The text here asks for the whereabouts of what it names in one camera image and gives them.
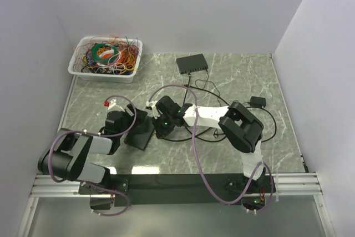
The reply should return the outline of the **black network switch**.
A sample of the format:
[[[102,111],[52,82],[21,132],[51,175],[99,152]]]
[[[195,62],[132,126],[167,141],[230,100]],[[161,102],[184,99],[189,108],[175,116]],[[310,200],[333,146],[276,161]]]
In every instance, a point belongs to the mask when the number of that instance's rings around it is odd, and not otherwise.
[[[176,64],[180,74],[208,70],[208,64],[203,54],[177,58]]]
[[[129,131],[124,139],[128,146],[144,151],[153,135],[154,126],[151,117],[146,117],[144,121]]]

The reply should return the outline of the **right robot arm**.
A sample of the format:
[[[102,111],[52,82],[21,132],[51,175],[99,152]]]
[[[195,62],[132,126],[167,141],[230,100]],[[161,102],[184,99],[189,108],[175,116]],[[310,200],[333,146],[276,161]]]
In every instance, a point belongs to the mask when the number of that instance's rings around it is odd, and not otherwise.
[[[159,139],[169,135],[175,127],[207,127],[221,130],[230,144],[241,153],[245,188],[256,192],[263,186],[264,167],[252,173],[262,162],[261,139],[263,124],[238,101],[230,106],[202,107],[175,103],[165,95],[158,101],[147,101],[153,112],[153,126]]]

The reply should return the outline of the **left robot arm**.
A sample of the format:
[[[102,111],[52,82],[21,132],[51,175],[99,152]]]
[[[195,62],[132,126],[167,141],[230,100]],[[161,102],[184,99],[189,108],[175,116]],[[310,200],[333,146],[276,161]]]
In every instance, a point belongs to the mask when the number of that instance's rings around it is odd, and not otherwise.
[[[123,135],[126,135],[125,144],[144,150],[153,130],[151,117],[146,111],[131,104],[125,109],[110,108],[105,124],[96,134],[60,128],[52,144],[40,156],[37,168],[43,174],[54,176],[59,183],[85,181],[104,194],[117,189],[118,182],[109,168],[88,162],[88,155],[113,155],[121,145]]]

